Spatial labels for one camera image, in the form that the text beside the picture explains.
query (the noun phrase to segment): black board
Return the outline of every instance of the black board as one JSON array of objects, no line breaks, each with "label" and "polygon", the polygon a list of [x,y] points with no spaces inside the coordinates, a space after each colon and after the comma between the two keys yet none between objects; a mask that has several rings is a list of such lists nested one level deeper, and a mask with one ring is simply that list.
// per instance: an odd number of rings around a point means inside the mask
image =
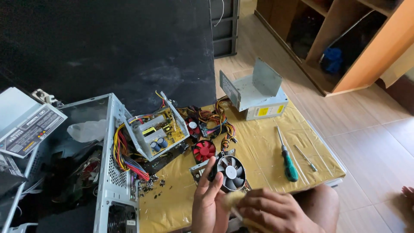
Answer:
[{"label": "black board", "polygon": [[132,114],[215,99],[209,0],[5,0],[0,78],[64,103],[115,93]]}]

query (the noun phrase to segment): table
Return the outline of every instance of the table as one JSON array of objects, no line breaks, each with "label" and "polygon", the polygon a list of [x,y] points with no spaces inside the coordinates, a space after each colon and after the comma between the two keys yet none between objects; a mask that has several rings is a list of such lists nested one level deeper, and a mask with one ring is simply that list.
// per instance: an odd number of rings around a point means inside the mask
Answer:
[{"label": "table", "polygon": [[[337,159],[291,101],[282,116],[254,121],[245,121],[244,114],[230,104],[222,106],[228,121],[236,127],[238,143],[231,143],[229,150],[236,149],[236,157],[245,167],[247,180],[253,189],[269,187],[278,192],[298,192],[345,176]],[[203,109],[211,110],[212,106]],[[289,182],[284,175],[276,126],[279,126],[298,170],[299,180],[295,183]],[[218,149],[221,140],[221,136],[213,140]],[[294,145],[307,155],[317,172],[313,172]],[[157,173],[160,179],[165,179],[166,185],[156,185],[154,193],[140,197],[140,232],[168,232],[191,225],[196,185],[189,168],[194,165],[193,154],[187,150]]]}]

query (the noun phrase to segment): tiled floor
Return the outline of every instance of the tiled floor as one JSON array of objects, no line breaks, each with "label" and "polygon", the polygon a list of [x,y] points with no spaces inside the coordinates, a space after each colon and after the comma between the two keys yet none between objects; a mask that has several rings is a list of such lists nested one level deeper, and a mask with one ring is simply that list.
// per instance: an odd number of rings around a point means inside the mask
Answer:
[{"label": "tiled floor", "polygon": [[322,97],[253,15],[255,0],[241,0],[238,54],[214,61],[229,78],[252,73],[256,57],[283,78],[282,87],[348,169],[336,191],[338,232],[414,232],[414,212],[401,196],[414,186],[414,117],[378,86]]}]

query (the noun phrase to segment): yellow circuit board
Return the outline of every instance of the yellow circuit board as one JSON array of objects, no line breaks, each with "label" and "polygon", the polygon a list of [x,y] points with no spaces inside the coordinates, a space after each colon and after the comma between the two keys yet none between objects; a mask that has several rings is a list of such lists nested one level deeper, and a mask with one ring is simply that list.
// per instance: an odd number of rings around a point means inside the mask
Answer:
[{"label": "yellow circuit board", "polygon": [[[168,142],[167,147],[173,145],[175,142],[180,141],[184,138],[184,133],[181,131],[181,128],[178,126],[176,119],[174,118],[175,120],[173,120],[173,116],[172,116],[170,108],[166,108],[164,111],[158,113],[157,115],[162,115],[164,119],[167,121],[167,123],[154,126],[156,130],[164,128],[164,132],[167,135],[167,137],[164,138]],[[162,148],[159,152],[151,150],[152,155],[156,155],[162,152],[163,150],[165,150],[165,148]]]}]

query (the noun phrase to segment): orange wooden cabinet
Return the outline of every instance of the orange wooden cabinet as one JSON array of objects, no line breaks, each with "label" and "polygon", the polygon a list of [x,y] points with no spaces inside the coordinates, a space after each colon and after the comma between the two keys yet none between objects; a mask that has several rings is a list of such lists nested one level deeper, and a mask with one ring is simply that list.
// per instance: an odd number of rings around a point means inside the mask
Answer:
[{"label": "orange wooden cabinet", "polygon": [[[372,85],[414,43],[414,0],[258,0],[255,15],[289,52],[309,79],[325,96],[359,90]],[[306,8],[324,17],[306,59],[299,59],[286,43],[293,20]],[[322,71],[319,59],[324,50],[347,29],[374,10],[385,22],[342,76]]]}]

